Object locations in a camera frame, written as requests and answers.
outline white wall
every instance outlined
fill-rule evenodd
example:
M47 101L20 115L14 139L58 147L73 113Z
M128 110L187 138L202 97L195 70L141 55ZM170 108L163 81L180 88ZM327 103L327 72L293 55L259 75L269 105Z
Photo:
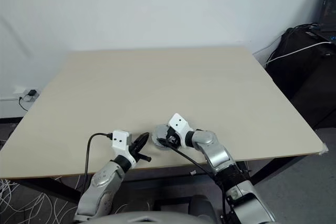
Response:
M42 89L70 50L239 44L257 51L287 27L313 21L317 2L0 0L0 99L17 87ZM17 101L0 101L0 117L23 114Z

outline beige tabletop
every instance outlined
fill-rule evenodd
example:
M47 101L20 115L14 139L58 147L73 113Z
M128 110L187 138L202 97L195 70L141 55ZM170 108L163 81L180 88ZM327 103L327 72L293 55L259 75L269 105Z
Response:
M237 161L323 151L323 143L244 48L74 52L0 151L0 177L82 174L88 138L126 130L138 136L175 113L216 133ZM114 158L110 140L91 144L89 172ZM198 162L200 152L183 150ZM189 161L149 141L152 162Z

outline wall socket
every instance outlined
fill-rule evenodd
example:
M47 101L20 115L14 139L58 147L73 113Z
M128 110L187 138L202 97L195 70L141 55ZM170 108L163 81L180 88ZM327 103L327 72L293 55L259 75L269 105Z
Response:
M28 95L28 93L31 90L36 90L36 93L34 96ZM34 102L39 97L39 94L40 94L40 91L36 88L17 88L13 92L13 95L15 96L15 98L19 99L20 97L22 97L25 102Z

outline computer screen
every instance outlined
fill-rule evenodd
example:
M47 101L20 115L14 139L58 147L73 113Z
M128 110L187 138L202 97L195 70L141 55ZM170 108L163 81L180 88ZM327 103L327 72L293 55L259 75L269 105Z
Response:
M320 27L336 27L336 0L323 0Z

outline floor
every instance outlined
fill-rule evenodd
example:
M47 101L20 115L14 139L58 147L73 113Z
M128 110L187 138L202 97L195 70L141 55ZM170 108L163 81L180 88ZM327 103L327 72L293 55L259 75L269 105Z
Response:
M6 140L8 134L15 128L15 124L1 124L0 125L0 140ZM259 183L256 188L264 201L268 204L269 208L274 212L277 221L286 224L298 224L298 223L336 223L336 129L321 129L317 131L323 142L329 148L329 152L319 155L312 155L303 158L293 166L289 167L284 172L277 176ZM263 165L265 161L253 161L249 162L249 169L252 173L255 173ZM164 174L179 174L191 171L194 168L171 168L162 171ZM130 173L128 179L134 177L153 177L158 176L158 172L142 171L139 173ZM64 184L74 187L78 181L78 177L64 177L61 178ZM165 197L185 197L192 196L194 194L206 195L218 214L221 209L221 197L220 191L214 183L205 180L193 185L175 185L165 186L156 189L136 189L132 190L127 186L122 186L114 198L113 211L119 209L120 206L131 202L135 199L141 199L143 210L147 210L147 207L153 206L153 199L160 199ZM13 192L12 199L10 201L14 208L20 208L32 199L37 197L39 192L19 186ZM38 207L41 205L41 209L35 218L30 220L31 224L46 223L51 214L51 205L54 205L55 198L50 197L51 203L47 197L44 197L42 204L38 203L31 216L37 213ZM63 200L57 200L56 213L63 207L66 202ZM5 204L1 204L0 212L3 211ZM63 209L60 217L71 208L74 208L74 204L68 203ZM120 208L118 211L124 211L128 206ZM21 224L27 223L24 221L29 218L30 210L19 212L14 214L8 219L14 211L7 208L0 215L1 224ZM163 210L174 210L184 212L187 210L187 205L180 206L167 206ZM64 215L61 223L71 223L75 209L70 210ZM50 224L58 224L55 221L54 215L50 217Z

